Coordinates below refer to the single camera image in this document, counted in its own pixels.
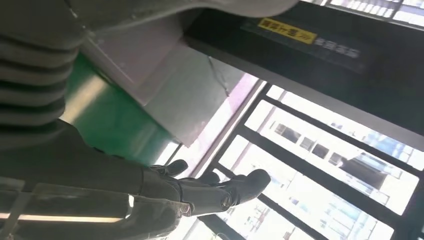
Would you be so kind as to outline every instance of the glass pane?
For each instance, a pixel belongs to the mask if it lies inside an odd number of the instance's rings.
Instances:
[[[271,105],[264,101],[260,104]],[[256,117],[257,113],[254,111],[250,118]],[[418,177],[279,108],[274,109],[265,122],[263,128],[257,130],[262,136],[395,213],[401,215],[404,212],[418,184]],[[299,133],[299,141],[295,143],[280,135],[276,129],[279,124]],[[304,138],[308,138],[307,142],[313,141],[310,150],[300,146]]]
[[[284,90],[278,86],[272,86],[268,92],[270,98],[278,100],[275,92]],[[383,135],[360,123],[348,119],[338,113],[328,110],[316,103],[304,99],[292,92],[286,92],[281,102],[296,109],[312,118],[327,124],[340,132],[355,138],[373,148],[376,148],[394,158],[405,162],[418,170],[424,169],[424,152],[403,144],[393,138]]]
[[[266,170],[271,176],[271,183],[264,194],[328,239],[388,240],[392,236],[393,229],[386,224],[300,174],[256,145],[248,146],[244,155],[240,156],[241,161],[232,166],[235,169],[234,173],[248,174],[254,169]],[[239,210],[241,215],[246,214],[245,218],[256,216],[257,219],[261,219],[261,211],[265,211],[255,206],[249,209],[251,210],[244,210],[243,205],[240,205],[232,211]],[[221,218],[225,220],[226,216],[221,215]],[[255,222],[249,223],[251,225],[248,226],[246,226],[247,223],[244,224],[244,221],[234,221],[234,223],[227,221],[227,223],[236,231],[240,229],[239,233],[244,233],[244,236],[249,236],[248,230],[254,230],[256,226]]]
[[[247,240],[313,240],[258,199],[232,207],[218,216]]]

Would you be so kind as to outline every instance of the building window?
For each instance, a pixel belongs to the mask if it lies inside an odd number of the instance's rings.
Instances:
[[[325,146],[323,146],[323,145],[317,144],[317,145],[313,148],[312,153],[313,153],[314,155],[316,155],[316,156],[318,156],[318,157],[320,157],[320,158],[324,159],[324,158],[327,156],[327,154],[329,153],[329,149],[328,149],[328,148],[326,148],[326,147],[325,147]]]
[[[331,163],[334,166],[340,167],[343,165],[343,162],[347,161],[345,157],[340,156],[337,153],[333,153],[330,157],[330,160],[328,160],[329,163]]]
[[[301,137],[301,134],[298,133],[297,131],[286,127],[283,124],[278,124],[278,126],[275,128],[275,131],[277,134],[285,137],[286,139],[288,139],[290,142],[292,143],[297,143],[299,138]]]
[[[306,149],[308,152],[312,149],[312,147],[314,146],[314,141],[312,141],[311,139],[305,137],[302,141],[302,143],[300,144],[300,146],[304,149]]]
[[[286,130],[286,126],[283,124],[278,124],[274,132],[276,132],[279,135],[283,135],[284,130]]]

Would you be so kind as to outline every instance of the metal bar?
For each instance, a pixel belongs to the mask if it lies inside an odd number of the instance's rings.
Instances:
[[[230,169],[226,168],[225,166],[223,166],[220,163],[216,164],[216,169],[218,171],[220,171],[221,173],[223,173],[227,178],[234,178],[236,176],[236,174],[234,174],[234,172],[232,172]]]
[[[211,159],[211,156],[214,154],[217,148],[220,148],[220,145],[222,141],[225,139],[225,137],[231,134],[231,131],[235,128],[237,121],[241,118],[242,114],[245,112],[246,107],[250,106],[250,103],[253,102],[253,99],[256,99],[256,96],[259,94],[258,90],[260,89],[263,82],[264,82],[263,80],[260,80],[260,79],[257,80],[252,90],[250,90],[245,100],[241,103],[240,107],[238,107],[237,111],[229,119],[229,121],[227,122],[225,127],[222,129],[222,131],[219,133],[219,135],[216,137],[216,139],[213,141],[212,145],[209,147],[207,152],[200,159],[199,164],[191,172],[190,177],[195,178],[199,174],[199,172]]]
[[[244,113],[243,117],[240,119],[240,122],[238,122],[238,125],[244,125],[246,121],[250,118],[258,104],[262,101],[264,97],[267,96],[268,91],[271,89],[273,85],[271,83],[265,84],[265,86],[262,88],[256,99],[252,102],[250,107],[247,109],[247,111]]]
[[[329,134],[331,134],[331,135],[333,135],[333,136],[335,136],[335,137],[337,137],[337,138],[339,138],[339,139],[341,139],[341,140],[343,140],[343,141],[345,141],[349,144],[352,144],[355,147],[358,147],[362,150],[365,150],[366,152],[388,162],[389,164],[391,164],[393,166],[396,166],[396,167],[398,167],[398,168],[400,168],[400,169],[402,169],[402,170],[404,170],[408,173],[411,173],[411,174],[413,174],[417,177],[422,175],[422,172],[419,171],[418,169],[414,168],[413,166],[408,165],[407,163],[405,163],[405,162],[403,162],[399,159],[396,159],[393,156],[390,156],[387,153],[382,152],[382,151],[380,151],[380,150],[378,150],[378,149],[376,149],[376,148],[374,148],[374,147],[372,147],[372,146],[370,146],[370,145],[368,145],[364,142],[356,140],[355,138],[348,136],[348,135],[344,134],[343,132],[334,129],[331,126],[329,126],[329,125],[327,125],[323,122],[320,122],[319,120],[317,120],[317,119],[315,119],[315,118],[313,118],[309,115],[306,115],[303,112],[300,112],[296,109],[293,109],[293,108],[283,104],[280,101],[277,101],[277,100],[275,100],[271,97],[268,97],[268,96],[265,96],[264,100],[267,101],[268,103],[270,103],[274,106],[277,106],[278,108],[288,112],[289,114],[292,114],[293,116],[298,117],[301,120],[303,120],[307,123],[310,123],[310,124],[314,125],[315,127],[320,128],[320,129],[326,131],[327,133],[329,133]]]
[[[218,150],[218,152],[216,153],[216,155],[213,157],[213,160],[210,163],[209,167],[206,169],[206,171],[209,171],[209,172],[212,171],[211,169],[215,166],[215,163],[217,163],[222,158],[222,156],[227,151],[228,147],[231,145],[231,143],[233,142],[233,140],[236,138],[237,134],[235,132],[237,132],[237,128],[239,126],[244,126],[244,124],[246,123],[246,121],[252,115],[253,111],[256,109],[256,107],[258,106],[258,104],[262,101],[262,99],[264,98],[264,96],[267,95],[268,91],[271,89],[272,86],[273,86],[272,84],[267,83],[263,87],[263,89],[260,91],[260,93],[258,94],[258,96],[251,103],[250,107],[244,113],[243,117],[237,123],[237,126],[234,128],[233,132],[230,134],[230,136],[228,137],[228,139],[224,142],[224,144]]]
[[[287,91],[283,90],[283,92],[280,94],[280,96],[278,97],[278,101],[283,100],[283,98],[286,96]],[[277,107],[276,106],[272,106],[272,109],[269,111],[269,113],[266,115],[265,119],[263,120],[263,122],[260,124],[260,126],[257,128],[257,132],[261,132],[265,125],[267,125],[268,121],[270,120],[271,116],[274,114],[274,112],[276,111]],[[252,143],[249,142],[246,147],[243,149],[243,151],[241,152],[240,156],[238,156],[237,160],[234,162],[234,165],[231,167],[231,171],[234,171],[235,168],[237,168],[237,166],[240,164],[240,161],[245,157],[246,153],[249,151],[249,149],[251,148]]]
[[[231,240],[245,240],[238,232],[228,226],[221,218],[217,215],[205,215],[199,216],[198,219],[202,221],[213,233],[216,235],[223,234]]]
[[[399,10],[401,9],[402,4],[404,4],[404,0],[400,0],[399,2],[397,2],[396,7],[393,9],[393,11],[390,14],[390,17],[388,17],[388,20],[391,20],[395,17],[396,13],[399,12]]]
[[[216,165],[216,169],[219,170],[221,173],[223,173],[228,178],[233,178],[235,174],[230,171],[228,168],[221,164]],[[289,211],[284,209],[282,206],[278,205],[278,203],[271,200],[269,197],[267,197],[264,194],[259,195],[257,198],[262,203],[267,205],[270,209],[274,210],[278,214],[280,214],[283,218],[287,219],[289,222],[291,222],[293,225],[304,231],[306,234],[311,236],[315,240],[326,240],[327,238],[324,237],[321,233],[310,227],[308,224],[304,223],[302,220],[297,218],[295,215],[291,214]]]
[[[10,209],[9,217],[4,223],[2,229],[0,229],[0,239],[9,237],[16,230],[15,227],[18,224],[19,217],[33,197],[32,191],[35,186],[36,185],[33,182],[26,182],[23,186],[22,191],[19,193]]]
[[[325,171],[317,168],[309,162],[303,160],[290,151],[282,148],[278,144],[269,140],[268,138],[260,135],[259,133],[251,130],[248,127],[241,127],[238,132],[239,135],[252,142],[262,150],[268,152],[276,159],[287,164],[294,170],[310,178],[312,181],[330,190],[342,199],[352,203],[357,208],[363,210],[367,214],[376,218],[377,220],[397,229],[402,226],[402,218],[387,207],[374,201],[368,196],[362,194],[356,189],[350,187],[348,184],[339,181],[335,177],[329,175]]]
[[[177,155],[178,151],[181,149],[182,146],[183,146],[182,143],[178,144],[178,146],[175,148],[175,151],[173,151],[171,156],[169,156],[168,160],[166,160],[164,166],[167,166],[168,164],[171,163],[172,159],[175,157],[175,155]]]

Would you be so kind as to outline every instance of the black metal frame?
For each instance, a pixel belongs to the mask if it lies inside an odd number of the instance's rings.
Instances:
[[[248,140],[250,143],[255,144],[259,148],[268,152],[275,158],[284,162],[291,168],[295,169],[299,173],[305,175],[310,178],[314,182],[320,184],[326,189],[330,190],[334,194],[339,197],[347,200],[354,206],[358,207],[362,211],[366,212],[373,218],[387,224],[391,228],[394,229],[394,234],[392,236],[392,240],[406,240],[412,239],[416,240],[419,236],[423,237],[422,227],[424,225],[424,174],[423,171],[419,171],[412,166],[384,153],[379,151],[376,148],[373,148],[355,138],[352,138],[344,133],[300,112],[297,111],[278,100],[270,98],[267,96],[267,92],[272,87],[270,83],[267,83],[262,91],[259,93],[257,98],[252,102],[251,106],[247,109],[244,116],[241,118],[240,122],[237,123],[237,126],[234,128],[233,132],[230,134],[228,139],[223,143],[222,147],[214,156],[211,164],[208,166],[206,171],[213,171],[217,169],[222,172],[227,177],[231,178],[234,176],[234,173],[225,168],[223,165],[219,163],[219,160],[224,155],[230,144],[233,142],[236,136],[241,136]],[[307,161],[301,159],[297,155],[285,150],[283,147],[277,145],[273,141],[267,139],[266,137],[260,135],[258,132],[251,130],[250,128],[245,126],[246,121],[251,116],[253,111],[256,109],[258,104],[261,101],[266,101],[275,107],[282,109],[303,121],[306,121],[332,135],[337,138],[340,138],[360,149],[365,150],[366,152],[375,155],[382,160],[408,172],[417,177],[419,177],[418,185],[405,209],[403,215],[398,215],[388,209],[387,207],[379,204],[368,196],[362,194],[356,189],[350,187],[344,182],[339,181],[335,177],[329,175],[323,170],[317,168],[316,166],[308,163]],[[325,240],[327,239],[321,233],[304,223],[302,220],[288,212],[286,209],[278,205],[276,202],[271,200],[264,194],[261,194],[258,199],[266,204],[269,208],[273,209],[281,216],[286,218],[296,227],[307,233],[309,236],[316,240]],[[202,221],[210,227],[215,233],[234,233],[234,230],[226,225],[218,216],[215,217],[201,217]],[[239,239],[240,235],[236,235],[234,239]]]

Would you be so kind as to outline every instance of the window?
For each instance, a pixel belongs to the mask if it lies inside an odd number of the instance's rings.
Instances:
[[[288,139],[292,143],[297,143],[299,138],[301,137],[301,134],[297,131],[286,127],[283,124],[278,124],[278,126],[275,128],[275,132],[286,139]]]
[[[317,144],[317,145],[313,148],[312,153],[313,153],[314,155],[317,155],[318,157],[320,157],[320,158],[324,159],[324,158],[327,156],[327,154],[329,153],[329,149],[328,149],[328,148],[326,148],[326,147],[325,147],[325,146],[323,146],[323,145]]]
[[[323,110],[316,107],[316,104],[302,99],[303,98],[300,98],[299,96],[295,96],[294,94],[287,92],[281,102],[283,104],[290,103],[290,107],[296,106],[293,107],[293,109],[305,112],[313,118],[320,118],[322,119],[322,122],[325,122],[328,125],[333,122],[341,123],[341,116],[338,117],[338,120],[333,120],[333,116],[331,116],[331,114],[323,114],[323,112],[325,112],[325,108]],[[256,109],[271,109],[272,106],[272,104],[266,101],[261,101]],[[265,113],[263,111],[254,110],[245,126],[257,131],[261,136],[273,141],[280,147],[335,177],[339,181],[346,183],[355,190],[368,196],[370,199],[385,205],[393,212],[399,215],[404,212],[409,199],[417,186],[419,180],[418,177],[401,170],[400,168],[387,163],[383,159],[376,157],[280,108],[276,108],[272,112],[269,119],[266,120],[267,123],[262,130],[257,130],[257,128],[253,129],[249,125],[249,121],[251,121],[251,119],[261,117],[264,114]],[[298,142],[301,143],[304,138],[313,140],[314,145],[312,146],[312,150],[305,151],[305,148],[303,148],[301,144],[293,144],[286,140],[285,137],[281,137],[279,134],[276,134],[274,129],[277,125],[274,125],[272,129],[269,128],[269,126],[271,126],[274,122],[287,127],[290,126],[290,128],[295,130],[301,130],[299,131],[301,137]],[[369,134],[368,130],[357,128],[358,125],[353,124],[352,122],[349,123],[350,124],[345,124],[343,122],[343,127],[340,131],[347,135],[349,132],[355,132],[355,138],[358,141],[361,141],[363,136],[367,136]],[[347,160],[343,162],[342,165],[336,166],[330,161],[330,157],[333,153],[336,153]],[[337,155],[334,155],[332,159],[333,161],[337,162],[337,159],[340,159]],[[388,196],[388,201],[385,201],[384,197],[379,197],[378,193],[383,193]]]
[[[393,230],[384,223],[376,221],[375,218],[254,144],[245,151],[236,167],[229,165],[227,167],[233,168],[236,175],[245,175],[254,169],[266,170],[273,180],[263,193],[330,240],[344,239],[346,236],[352,240],[375,239],[375,236],[374,238],[370,236],[372,233],[380,234],[379,231],[373,232],[375,223],[387,231],[387,234],[379,239],[388,240],[393,233]],[[280,183],[283,182],[287,183],[287,187],[280,187]],[[267,211],[266,206],[261,205],[263,204],[255,199],[237,206],[231,212],[218,215],[247,240],[280,240],[284,236],[287,237],[288,233],[293,231],[292,227],[283,227],[282,217],[274,215],[273,210]],[[309,239],[303,235],[297,238],[294,232],[289,240]]]
[[[286,126],[284,126],[283,124],[278,124],[274,132],[282,136],[284,133],[284,130],[286,130]]]
[[[312,141],[311,139],[305,137],[302,141],[302,143],[300,144],[300,146],[304,149],[306,149],[308,152],[312,149],[312,147],[314,146],[314,141]]]
[[[341,165],[343,165],[343,162],[345,161],[347,161],[345,157],[342,157],[337,153],[333,153],[328,162],[334,166],[340,167]]]
[[[257,199],[218,213],[218,216],[247,240],[313,240]]]

